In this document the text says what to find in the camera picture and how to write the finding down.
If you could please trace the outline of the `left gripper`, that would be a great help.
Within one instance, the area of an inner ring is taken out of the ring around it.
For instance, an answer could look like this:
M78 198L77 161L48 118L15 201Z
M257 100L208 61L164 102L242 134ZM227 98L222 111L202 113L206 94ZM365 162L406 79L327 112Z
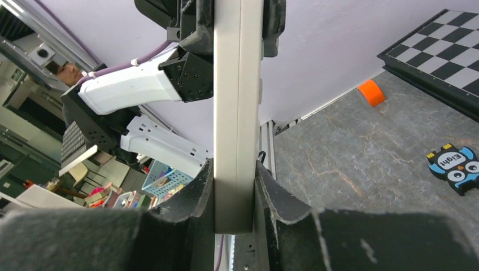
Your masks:
M179 41L188 52L212 55L214 52L214 1L134 1L136 9L167 31L167 39ZM278 41L285 30L286 0L264 0L263 56L278 55Z

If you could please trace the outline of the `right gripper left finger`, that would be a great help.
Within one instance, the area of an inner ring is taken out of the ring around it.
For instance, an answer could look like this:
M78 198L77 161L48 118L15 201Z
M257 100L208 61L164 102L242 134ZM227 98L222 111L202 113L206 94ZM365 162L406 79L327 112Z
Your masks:
M213 165L149 210L12 211L1 219L1 269L213 270Z

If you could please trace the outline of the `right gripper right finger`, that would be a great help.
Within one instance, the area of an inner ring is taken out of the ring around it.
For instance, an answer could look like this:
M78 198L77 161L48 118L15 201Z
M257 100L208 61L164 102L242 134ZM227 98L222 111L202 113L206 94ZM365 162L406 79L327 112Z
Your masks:
M261 162L255 172L256 270L477 270L460 225L434 212L314 209Z

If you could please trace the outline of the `white long remote control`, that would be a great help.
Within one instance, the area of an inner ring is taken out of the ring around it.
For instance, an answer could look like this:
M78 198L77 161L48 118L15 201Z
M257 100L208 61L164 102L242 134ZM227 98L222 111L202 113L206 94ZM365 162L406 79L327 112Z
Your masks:
M252 230L262 22L262 1L215 2L214 203L218 234Z

